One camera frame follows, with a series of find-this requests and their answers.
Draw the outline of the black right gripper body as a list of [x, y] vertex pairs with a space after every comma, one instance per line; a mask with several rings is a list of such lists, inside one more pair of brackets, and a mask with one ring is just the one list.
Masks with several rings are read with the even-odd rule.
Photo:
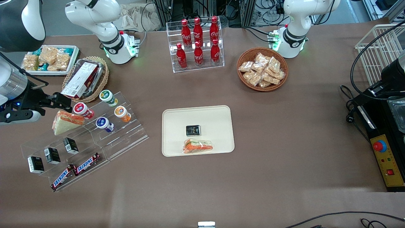
[[40, 105], [47, 103], [48, 94], [42, 88], [32, 89], [35, 86], [33, 82], [29, 81], [27, 88], [22, 94], [1, 105], [1, 113], [5, 113], [6, 111], [34, 110], [39, 112], [39, 114], [45, 114], [46, 111]]

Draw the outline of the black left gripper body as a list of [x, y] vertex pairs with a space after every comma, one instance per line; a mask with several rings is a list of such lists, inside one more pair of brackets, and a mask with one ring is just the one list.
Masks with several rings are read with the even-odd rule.
[[385, 91], [404, 92], [405, 90], [405, 51], [386, 66], [381, 73]]

